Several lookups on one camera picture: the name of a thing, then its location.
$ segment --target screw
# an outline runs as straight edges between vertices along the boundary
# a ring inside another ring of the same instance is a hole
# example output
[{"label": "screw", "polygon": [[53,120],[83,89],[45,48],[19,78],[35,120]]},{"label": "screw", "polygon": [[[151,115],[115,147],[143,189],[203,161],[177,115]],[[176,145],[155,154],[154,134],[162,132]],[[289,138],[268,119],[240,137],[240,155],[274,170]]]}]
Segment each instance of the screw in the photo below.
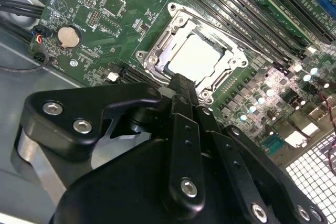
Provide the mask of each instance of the screw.
[{"label": "screw", "polygon": [[319,221],[322,222],[322,217],[320,216],[320,214],[313,208],[310,208],[311,213],[313,214],[313,216]]},{"label": "screw", "polygon": [[210,111],[207,108],[202,108],[202,110],[206,115],[210,115]]},{"label": "screw", "polygon": [[231,130],[235,135],[239,136],[239,131],[236,128],[231,128]]},{"label": "screw", "polygon": [[183,17],[178,17],[178,18],[177,18],[177,22],[178,22],[179,24],[182,24],[183,21],[184,21]]},{"label": "screw", "polygon": [[156,56],[153,56],[151,55],[148,59],[148,61],[151,63],[151,64],[155,64],[157,62],[157,57]]},{"label": "screw", "polygon": [[196,185],[189,179],[184,179],[181,182],[182,192],[189,198],[195,198],[197,195],[197,187]]},{"label": "screw", "polygon": [[43,105],[43,111],[48,115],[59,115],[63,112],[63,107],[56,102],[47,102]]},{"label": "screw", "polygon": [[86,120],[79,119],[76,120],[74,123],[74,129],[75,131],[81,133],[81,134],[88,134],[92,131],[92,125]]},{"label": "screw", "polygon": [[265,211],[257,204],[252,204],[252,212],[257,217],[258,220],[260,220],[262,223],[267,222],[267,215]]},{"label": "screw", "polygon": [[297,206],[297,208],[301,217],[306,221],[309,221],[310,220],[309,214],[304,210],[304,208],[301,206]]},{"label": "screw", "polygon": [[78,66],[78,62],[76,60],[71,60],[70,61],[70,66],[76,67],[76,66]]}]

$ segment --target red wire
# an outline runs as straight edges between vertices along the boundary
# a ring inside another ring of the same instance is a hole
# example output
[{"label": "red wire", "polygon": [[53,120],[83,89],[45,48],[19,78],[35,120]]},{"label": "red wire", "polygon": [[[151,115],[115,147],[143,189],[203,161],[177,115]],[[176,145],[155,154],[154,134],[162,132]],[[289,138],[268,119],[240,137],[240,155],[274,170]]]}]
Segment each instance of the red wire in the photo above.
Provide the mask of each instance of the red wire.
[{"label": "red wire", "polygon": [[[329,102],[327,101],[327,99],[325,98],[325,96],[322,94],[322,92],[320,92],[320,96],[322,98],[322,100],[326,103],[327,105],[327,108],[328,108],[328,112],[329,112],[329,116],[330,116],[330,122],[334,128],[334,131],[335,131],[335,134],[336,134],[336,125],[335,125],[335,122],[334,122],[334,117],[332,115],[332,107],[330,106]],[[334,141],[331,143],[331,146],[328,150],[328,154],[327,154],[327,157],[328,157],[328,164],[329,164],[329,167],[330,167],[330,171],[333,173],[334,176],[336,176],[336,172],[333,170],[332,168],[332,162],[331,162],[331,151],[332,149],[334,149],[336,147],[336,137],[334,137]]]}]

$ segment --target metal mesh grille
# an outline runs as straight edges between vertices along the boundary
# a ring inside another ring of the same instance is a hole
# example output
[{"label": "metal mesh grille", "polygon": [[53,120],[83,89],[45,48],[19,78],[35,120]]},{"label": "metal mesh grille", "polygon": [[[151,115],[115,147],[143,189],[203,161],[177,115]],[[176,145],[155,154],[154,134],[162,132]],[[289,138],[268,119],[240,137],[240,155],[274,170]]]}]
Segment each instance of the metal mesh grille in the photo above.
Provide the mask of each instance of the metal mesh grille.
[{"label": "metal mesh grille", "polygon": [[[327,153],[334,137],[331,134],[286,167],[298,188],[319,206],[331,224],[336,223],[336,177],[329,170]],[[331,160],[336,170],[335,150]]]}]

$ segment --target motherboard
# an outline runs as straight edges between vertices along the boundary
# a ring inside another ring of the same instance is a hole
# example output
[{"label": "motherboard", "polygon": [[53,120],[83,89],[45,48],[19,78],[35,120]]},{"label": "motherboard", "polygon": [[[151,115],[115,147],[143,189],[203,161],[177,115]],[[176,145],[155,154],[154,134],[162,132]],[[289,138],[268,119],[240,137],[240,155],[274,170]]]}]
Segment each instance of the motherboard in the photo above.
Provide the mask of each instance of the motherboard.
[{"label": "motherboard", "polygon": [[[49,0],[39,25],[69,78],[159,88],[180,73],[220,125],[268,155],[322,130],[319,91],[336,108],[336,0]],[[36,41],[30,53],[44,60]],[[294,132],[303,138],[286,141]]]}]

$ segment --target cpu socket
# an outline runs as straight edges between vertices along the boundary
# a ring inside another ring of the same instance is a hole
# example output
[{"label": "cpu socket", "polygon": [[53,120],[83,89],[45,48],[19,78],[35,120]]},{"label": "cpu socket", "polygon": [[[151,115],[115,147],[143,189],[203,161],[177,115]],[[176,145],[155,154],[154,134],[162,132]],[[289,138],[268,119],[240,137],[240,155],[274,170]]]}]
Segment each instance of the cpu socket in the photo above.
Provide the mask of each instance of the cpu socket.
[{"label": "cpu socket", "polygon": [[202,103],[212,104],[213,93],[236,68],[246,68],[244,52],[220,30],[206,23],[195,10],[169,3],[171,21],[148,51],[136,58],[155,80],[168,84],[180,73],[195,82]]}]

